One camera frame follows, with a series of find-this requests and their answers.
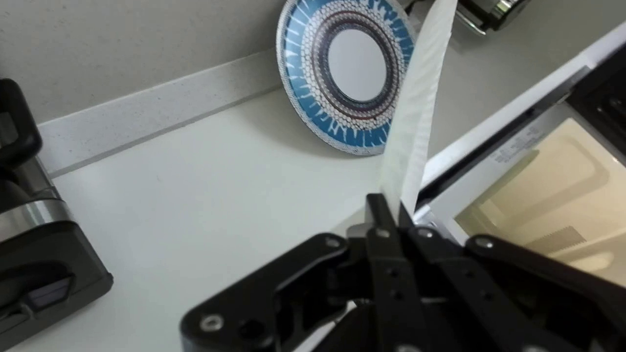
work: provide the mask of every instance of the white countertop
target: white countertop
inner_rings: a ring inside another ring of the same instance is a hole
[[[323,145],[282,91],[55,181],[116,276],[16,352],[180,352],[182,316],[376,190],[380,159]]]

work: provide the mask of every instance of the paper strip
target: paper strip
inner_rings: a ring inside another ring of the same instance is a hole
[[[437,0],[421,28],[400,93],[384,163],[382,192],[398,220],[401,204],[413,212],[429,159],[431,128],[445,55],[458,0]]]

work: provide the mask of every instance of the decorative plate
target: decorative plate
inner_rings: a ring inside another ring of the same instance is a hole
[[[380,155],[413,36],[396,0],[288,0],[276,48],[300,118],[335,149]]]

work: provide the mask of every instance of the plate rim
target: plate rim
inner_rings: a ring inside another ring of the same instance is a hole
[[[333,138],[329,138],[327,134],[323,134],[311,120],[306,112],[302,112],[300,108],[300,102],[296,100],[294,97],[294,91],[292,91],[292,81],[288,81],[288,73],[286,73],[286,63],[284,63],[284,34],[286,34],[286,26],[288,26],[288,20],[290,20],[290,14],[294,12],[294,9],[298,7],[298,3],[302,0],[288,0],[280,12],[280,18],[278,18],[278,30],[276,30],[276,63],[278,63],[278,73],[280,73],[280,81],[282,81],[282,87],[290,99],[290,104],[294,106],[298,118],[321,140],[325,142],[327,145],[331,145],[333,149],[337,151],[343,151],[347,155],[355,155],[355,157],[374,157],[374,155],[382,155],[384,153],[384,147],[382,151],[376,151],[376,149],[364,149],[364,147],[353,147],[353,145],[347,145],[347,143],[339,143],[335,142]],[[413,48],[417,46],[417,30],[415,26],[411,24],[407,12],[400,7],[398,0],[378,0],[378,3],[388,3],[396,14],[401,18],[401,22],[405,24],[407,32],[409,32],[409,38],[413,42]]]

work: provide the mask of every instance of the metal bolt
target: metal bolt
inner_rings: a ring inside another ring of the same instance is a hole
[[[396,352],[423,352],[423,351],[411,345],[401,345],[396,349]]]
[[[200,321],[200,331],[204,333],[218,333],[223,329],[223,318],[222,316],[208,316]]]
[[[386,231],[386,230],[376,228],[376,237],[380,237],[380,239],[390,239],[390,237],[392,237],[392,233],[390,233],[390,231]]]
[[[429,230],[421,230],[419,235],[423,235],[423,237],[427,237],[427,239],[433,239],[433,237],[435,237],[435,233],[429,231]]]
[[[548,352],[546,349],[542,349],[542,347],[525,347],[525,351],[523,352]]]
[[[484,237],[476,239],[476,245],[484,247],[484,249],[493,249],[493,243],[490,239],[484,239]]]
[[[339,239],[329,237],[329,239],[327,239],[327,247],[331,247],[331,249],[339,249],[339,247],[341,247],[341,241],[339,241]]]

